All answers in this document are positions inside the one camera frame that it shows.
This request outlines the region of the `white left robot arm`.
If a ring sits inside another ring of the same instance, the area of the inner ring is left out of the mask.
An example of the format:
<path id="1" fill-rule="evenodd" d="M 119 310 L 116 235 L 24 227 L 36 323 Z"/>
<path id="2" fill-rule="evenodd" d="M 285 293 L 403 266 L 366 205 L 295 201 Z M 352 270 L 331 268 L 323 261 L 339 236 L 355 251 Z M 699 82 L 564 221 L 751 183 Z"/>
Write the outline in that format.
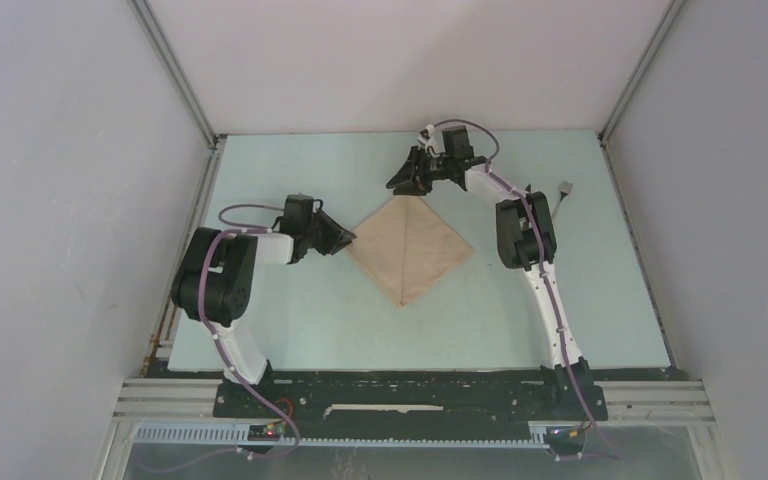
<path id="1" fill-rule="evenodd" d="M 256 268 L 296 264 L 311 250 L 332 256 L 357 236 L 325 212 L 321 199 L 304 194 L 288 195 L 281 207 L 230 205 L 218 220 L 224 230 L 199 227 L 192 233 L 170 296 L 209 332 L 224 376 L 242 385 L 238 404 L 252 416 L 264 416 L 276 403 L 275 388 L 262 380 L 271 365 L 242 320 Z"/>

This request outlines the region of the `aluminium corner post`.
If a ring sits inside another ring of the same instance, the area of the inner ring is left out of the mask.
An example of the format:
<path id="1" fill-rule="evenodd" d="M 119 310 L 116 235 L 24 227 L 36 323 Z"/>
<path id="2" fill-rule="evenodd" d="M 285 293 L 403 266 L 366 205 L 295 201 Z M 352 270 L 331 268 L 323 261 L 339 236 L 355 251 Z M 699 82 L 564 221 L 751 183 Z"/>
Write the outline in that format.
<path id="1" fill-rule="evenodd" d="M 205 110 L 150 2 L 147 0 L 128 0 L 127 4 L 132 9 L 191 119 L 195 122 L 202 139 L 210 149 L 215 149 L 219 142 L 219 135 L 208 120 Z"/>
<path id="2" fill-rule="evenodd" d="M 607 120 L 599 131 L 598 138 L 602 145 L 607 145 L 610 142 L 610 139 L 622 122 L 623 116 L 636 95 L 641 83 L 654 66 L 660 51 L 667 42 L 669 35 L 674 30 L 675 25 L 679 21 L 687 5 L 687 0 L 671 0 L 668 3 L 630 77 L 610 111 Z"/>

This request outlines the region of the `silver fork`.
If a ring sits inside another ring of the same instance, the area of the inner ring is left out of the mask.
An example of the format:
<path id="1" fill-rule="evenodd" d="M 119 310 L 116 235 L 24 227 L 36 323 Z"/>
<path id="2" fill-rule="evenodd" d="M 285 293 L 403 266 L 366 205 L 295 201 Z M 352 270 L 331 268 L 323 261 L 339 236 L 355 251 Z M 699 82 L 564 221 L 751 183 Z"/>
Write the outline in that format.
<path id="1" fill-rule="evenodd" d="M 573 183 L 569 181 L 563 181 L 558 187 L 559 197 L 552 210 L 552 217 L 555 217 L 560 210 L 563 201 L 571 194 L 573 189 Z"/>

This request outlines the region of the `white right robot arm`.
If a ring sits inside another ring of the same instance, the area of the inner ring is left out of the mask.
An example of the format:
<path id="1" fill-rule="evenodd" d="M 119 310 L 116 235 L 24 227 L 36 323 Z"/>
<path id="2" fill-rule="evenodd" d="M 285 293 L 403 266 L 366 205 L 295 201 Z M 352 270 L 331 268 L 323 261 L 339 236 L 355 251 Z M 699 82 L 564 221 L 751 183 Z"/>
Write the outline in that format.
<path id="1" fill-rule="evenodd" d="M 579 386 L 589 372 L 571 331 L 556 279 L 557 238 L 546 195 L 521 189 L 494 170 L 499 140 L 486 128 L 463 119 L 431 123 L 388 180 L 395 196 L 421 197 L 435 183 L 450 181 L 494 207 L 496 248 L 504 267 L 516 270 L 537 308 L 546 347 L 541 368 L 560 378 L 541 392 L 545 411 L 566 418 L 582 403 Z"/>

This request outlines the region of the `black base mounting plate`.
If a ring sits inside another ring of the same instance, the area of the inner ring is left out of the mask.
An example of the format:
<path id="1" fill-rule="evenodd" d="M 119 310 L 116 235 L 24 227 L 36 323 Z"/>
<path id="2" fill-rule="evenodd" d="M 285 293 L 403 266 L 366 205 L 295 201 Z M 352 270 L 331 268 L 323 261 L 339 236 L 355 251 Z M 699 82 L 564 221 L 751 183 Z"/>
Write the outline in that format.
<path id="1" fill-rule="evenodd" d="M 269 371 L 251 390 L 228 379 L 213 415 L 276 419 L 285 413 L 302 438 L 520 440 L 533 422 L 585 424 L 608 418 L 589 372 L 564 390 L 553 372 Z"/>

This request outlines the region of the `right aluminium corner post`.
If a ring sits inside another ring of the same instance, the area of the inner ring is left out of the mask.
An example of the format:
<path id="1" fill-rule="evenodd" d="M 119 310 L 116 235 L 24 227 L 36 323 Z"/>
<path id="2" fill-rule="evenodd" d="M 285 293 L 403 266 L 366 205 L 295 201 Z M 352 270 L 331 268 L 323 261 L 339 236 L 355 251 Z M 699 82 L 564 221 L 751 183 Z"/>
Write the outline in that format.
<path id="1" fill-rule="evenodd" d="M 599 131 L 598 138 L 602 145 L 607 145 L 610 142 L 610 139 L 622 122 L 623 116 L 636 95 L 641 83 L 654 66 L 660 51 L 667 42 L 669 35 L 674 30 L 675 25 L 679 21 L 687 5 L 687 0 L 671 0 L 668 3 L 630 77 L 610 111 L 607 120 Z"/>

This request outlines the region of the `left aluminium corner post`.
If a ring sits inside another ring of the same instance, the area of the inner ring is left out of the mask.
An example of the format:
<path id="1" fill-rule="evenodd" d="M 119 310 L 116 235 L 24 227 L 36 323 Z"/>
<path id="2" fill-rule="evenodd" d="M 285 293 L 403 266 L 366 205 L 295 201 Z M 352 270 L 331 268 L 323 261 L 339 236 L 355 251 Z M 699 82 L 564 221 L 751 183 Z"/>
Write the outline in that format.
<path id="1" fill-rule="evenodd" d="M 132 9 L 191 119 L 195 122 L 202 139 L 210 149 L 215 149 L 219 142 L 219 135 L 208 120 L 205 110 L 150 2 L 147 0 L 128 0 L 127 4 Z"/>

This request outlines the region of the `beige cloth napkin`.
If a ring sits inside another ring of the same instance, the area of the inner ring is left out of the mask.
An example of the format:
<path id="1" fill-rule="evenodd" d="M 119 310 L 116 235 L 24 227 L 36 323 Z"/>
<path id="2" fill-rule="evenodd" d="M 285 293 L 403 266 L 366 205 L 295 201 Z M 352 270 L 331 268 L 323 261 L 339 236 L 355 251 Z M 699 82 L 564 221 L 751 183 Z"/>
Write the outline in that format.
<path id="1" fill-rule="evenodd" d="M 418 197 L 393 197 L 354 233 L 349 255 L 397 307 L 423 296 L 474 254 L 473 247 Z"/>

